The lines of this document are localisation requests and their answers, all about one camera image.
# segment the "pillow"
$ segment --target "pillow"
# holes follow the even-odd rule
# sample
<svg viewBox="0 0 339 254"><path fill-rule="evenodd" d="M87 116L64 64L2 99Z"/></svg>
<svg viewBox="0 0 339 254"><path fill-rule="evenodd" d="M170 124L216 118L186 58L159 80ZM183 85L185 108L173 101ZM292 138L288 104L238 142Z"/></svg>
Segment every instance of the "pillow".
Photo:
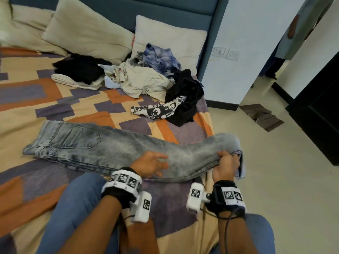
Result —
<svg viewBox="0 0 339 254"><path fill-rule="evenodd" d="M59 0L42 38L70 52L120 65L132 50L134 34L79 0Z"/></svg>
<svg viewBox="0 0 339 254"><path fill-rule="evenodd" d="M41 39L54 11L23 5L12 5L12 9L13 18L4 45L67 55L66 50Z"/></svg>
<svg viewBox="0 0 339 254"><path fill-rule="evenodd" d="M143 52L148 43L164 49L170 48L180 62L181 69L190 69L192 76L195 76L206 36L204 30L174 27L137 15L132 57L137 55L137 51Z"/></svg>
<svg viewBox="0 0 339 254"><path fill-rule="evenodd" d="M7 36L11 20L11 7L8 0L0 0L0 45Z"/></svg>

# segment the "switch plate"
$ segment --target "switch plate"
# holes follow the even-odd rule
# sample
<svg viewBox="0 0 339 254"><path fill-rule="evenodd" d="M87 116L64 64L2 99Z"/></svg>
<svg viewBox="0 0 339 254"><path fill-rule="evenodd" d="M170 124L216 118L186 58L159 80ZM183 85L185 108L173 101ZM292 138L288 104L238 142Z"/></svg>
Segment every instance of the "switch plate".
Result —
<svg viewBox="0 0 339 254"><path fill-rule="evenodd" d="M228 50L229 48L215 45L212 49L212 55L216 57L226 57Z"/></svg>
<svg viewBox="0 0 339 254"><path fill-rule="evenodd" d="M238 56L239 56L239 51L234 50L234 49L230 49L228 54L226 55L226 59L231 59L231 60L237 61Z"/></svg>

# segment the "folded black cloth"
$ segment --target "folded black cloth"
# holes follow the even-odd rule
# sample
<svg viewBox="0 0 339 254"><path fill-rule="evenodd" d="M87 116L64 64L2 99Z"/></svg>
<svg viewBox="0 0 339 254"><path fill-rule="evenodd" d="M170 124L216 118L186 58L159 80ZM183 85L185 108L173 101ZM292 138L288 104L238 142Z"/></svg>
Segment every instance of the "folded black cloth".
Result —
<svg viewBox="0 0 339 254"><path fill-rule="evenodd" d="M204 90L202 85L192 78L189 69L174 72L173 78L176 83L167 90L165 102L170 102L181 95L186 96L186 99L167 121L181 127L186 122L193 121L193 116L197 113L197 102L204 95Z"/></svg>
<svg viewBox="0 0 339 254"><path fill-rule="evenodd" d="M76 82L84 82L90 85L104 74L104 69L100 68L98 64L112 65L111 62L104 59L75 53L70 57L53 63L53 66L55 73L69 76Z"/></svg>

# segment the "pile of clothes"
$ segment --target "pile of clothes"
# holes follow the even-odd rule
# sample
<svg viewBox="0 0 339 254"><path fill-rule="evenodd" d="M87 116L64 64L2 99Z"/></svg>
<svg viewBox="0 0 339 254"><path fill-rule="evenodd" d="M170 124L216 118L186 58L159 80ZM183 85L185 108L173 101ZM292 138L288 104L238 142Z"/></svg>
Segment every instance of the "pile of clothes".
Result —
<svg viewBox="0 0 339 254"><path fill-rule="evenodd" d="M204 95L201 83L192 78L189 69L181 70L170 49L151 43L120 66L79 54L53 65L52 79L57 83L90 90L98 90L104 83L109 89L121 88L133 98L148 94L164 103L132 106L132 114L167 119L176 126L193 121L197 102Z"/></svg>

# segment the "doormat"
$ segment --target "doormat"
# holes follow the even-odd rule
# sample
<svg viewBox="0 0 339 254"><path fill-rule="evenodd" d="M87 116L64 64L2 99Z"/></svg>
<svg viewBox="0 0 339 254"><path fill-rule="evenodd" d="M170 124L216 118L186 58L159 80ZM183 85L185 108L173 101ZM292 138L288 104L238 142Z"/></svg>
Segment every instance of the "doormat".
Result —
<svg viewBox="0 0 339 254"><path fill-rule="evenodd" d="M284 122L272 115L272 111L264 108L261 104L251 104L239 106L251 119L267 132L272 131Z"/></svg>

